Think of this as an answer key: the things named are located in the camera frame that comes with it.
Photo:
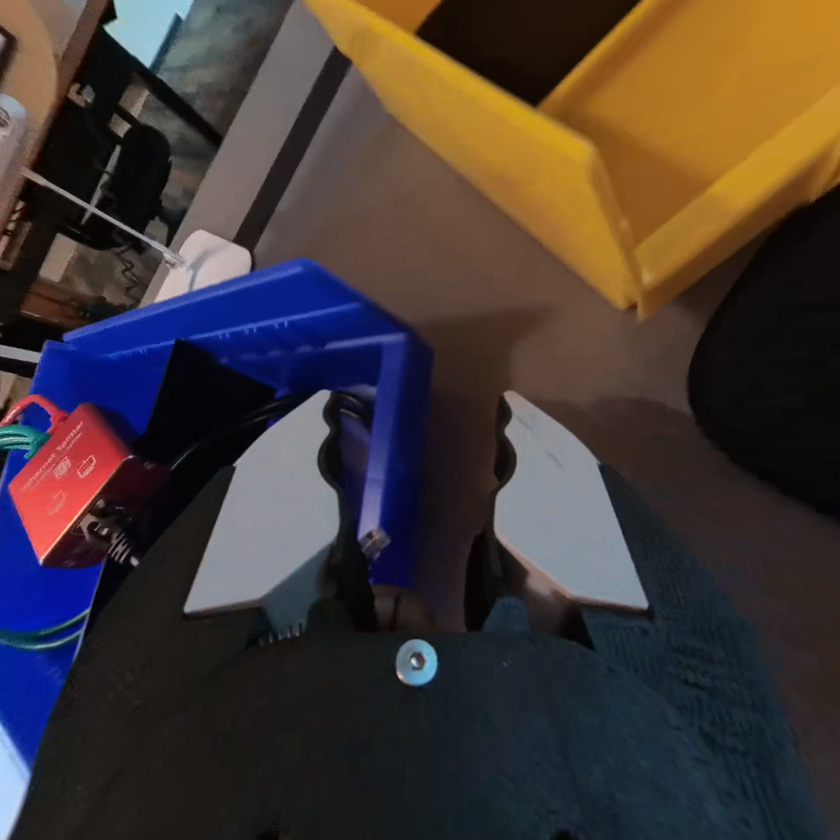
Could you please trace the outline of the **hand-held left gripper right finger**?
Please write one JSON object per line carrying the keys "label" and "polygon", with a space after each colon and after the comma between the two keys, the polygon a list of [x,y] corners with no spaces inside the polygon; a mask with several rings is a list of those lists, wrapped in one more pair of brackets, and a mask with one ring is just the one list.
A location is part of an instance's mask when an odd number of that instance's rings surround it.
{"label": "hand-held left gripper right finger", "polygon": [[509,601],[548,634],[586,634],[586,611],[648,621],[601,462],[516,392],[499,398],[495,435],[496,483],[467,563],[466,628],[484,628]]}

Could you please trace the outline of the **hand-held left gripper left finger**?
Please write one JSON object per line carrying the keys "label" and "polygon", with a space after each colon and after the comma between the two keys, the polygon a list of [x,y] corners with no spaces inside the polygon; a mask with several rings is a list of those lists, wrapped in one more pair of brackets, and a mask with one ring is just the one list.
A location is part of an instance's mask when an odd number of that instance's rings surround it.
{"label": "hand-held left gripper left finger", "polygon": [[342,484],[341,433],[371,429],[372,404],[320,391],[258,425],[237,458],[184,615],[258,608],[272,634],[302,634],[313,608],[336,601],[351,625],[375,629],[369,564]]}

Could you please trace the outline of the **blue plastic bin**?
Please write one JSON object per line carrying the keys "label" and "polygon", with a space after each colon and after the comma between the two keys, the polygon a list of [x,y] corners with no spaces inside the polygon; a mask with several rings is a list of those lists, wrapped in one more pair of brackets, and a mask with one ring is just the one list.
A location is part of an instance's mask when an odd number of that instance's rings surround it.
{"label": "blue plastic bin", "polygon": [[[358,517],[358,539],[382,527],[392,542],[369,564],[371,582],[409,585],[417,555],[417,511],[434,353],[404,322],[318,264],[296,259],[126,312],[47,342],[24,424],[47,435],[58,413],[91,403],[115,420],[136,451],[176,341],[276,395],[173,464],[168,482],[133,521],[138,548],[175,517],[182,496],[202,489],[280,414],[320,391],[372,404],[371,429],[341,433],[342,484]],[[87,568],[37,562],[9,494],[33,455],[11,453],[2,472],[2,746],[28,777],[102,588],[104,560]]]}

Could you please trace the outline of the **black divider in blue bin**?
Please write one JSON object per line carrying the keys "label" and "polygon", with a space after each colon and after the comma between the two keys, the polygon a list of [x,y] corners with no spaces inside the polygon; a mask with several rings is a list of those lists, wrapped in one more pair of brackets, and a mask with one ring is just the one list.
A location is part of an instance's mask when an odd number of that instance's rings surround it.
{"label": "black divider in blue bin", "polygon": [[277,389],[176,341],[150,420],[136,441],[139,455],[173,464],[190,446],[270,403]]}

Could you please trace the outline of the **red adapter box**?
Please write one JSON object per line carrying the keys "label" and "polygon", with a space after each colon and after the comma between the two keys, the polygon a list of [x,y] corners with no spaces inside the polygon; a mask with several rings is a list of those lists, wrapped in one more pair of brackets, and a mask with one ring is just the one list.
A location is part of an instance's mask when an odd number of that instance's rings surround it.
{"label": "red adapter box", "polygon": [[87,568],[109,560],[96,520],[122,513],[133,523],[170,475],[86,402],[52,418],[46,442],[11,480],[9,494],[40,566]]}

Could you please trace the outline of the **dark ribbed cloth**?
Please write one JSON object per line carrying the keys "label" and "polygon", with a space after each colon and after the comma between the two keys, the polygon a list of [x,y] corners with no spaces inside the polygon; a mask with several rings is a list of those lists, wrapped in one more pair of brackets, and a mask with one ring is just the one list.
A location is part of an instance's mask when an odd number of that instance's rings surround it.
{"label": "dark ribbed cloth", "polygon": [[838,187],[757,250],[700,336],[687,391],[734,465],[838,519]]}

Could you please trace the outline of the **instruction board on white stand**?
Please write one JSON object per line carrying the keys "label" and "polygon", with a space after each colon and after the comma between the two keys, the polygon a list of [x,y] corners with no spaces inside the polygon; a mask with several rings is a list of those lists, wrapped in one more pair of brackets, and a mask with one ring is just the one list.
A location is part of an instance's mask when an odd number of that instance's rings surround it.
{"label": "instruction board on white stand", "polygon": [[[24,167],[24,152],[28,141],[28,112],[16,99],[2,95],[2,200],[13,197],[13,189],[26,182],[58,196],[82,211],[79,223],[58,219],[55,226],[60,235],[90,249],[104,250],[125,256],[128,250],[139,254],[152,249],[166,265],[158,300],[210,287],[251,271],[253,258],[243,246],[237,245],[205,230],[190,234],[179,250],[142,234],[106,215],[93,204],[98,198],[85,200],[63,187],[50,182],[43,175]],[[131,126],[140,124],[126,111],[120,117]],[[162,206],[156,218],[172,230],[173,217],[165,215]]]}

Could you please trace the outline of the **yellow plastic bin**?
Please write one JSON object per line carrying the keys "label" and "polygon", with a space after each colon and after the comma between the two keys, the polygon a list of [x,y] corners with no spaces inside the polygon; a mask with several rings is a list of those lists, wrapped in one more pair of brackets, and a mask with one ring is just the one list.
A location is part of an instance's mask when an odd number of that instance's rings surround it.
{"label": "yellow plastic bin", "polygon": [[404,128],[645,319],[838,184],[838,2],[639,2],[537,106],[418,36],[434,2],[306,2]]}

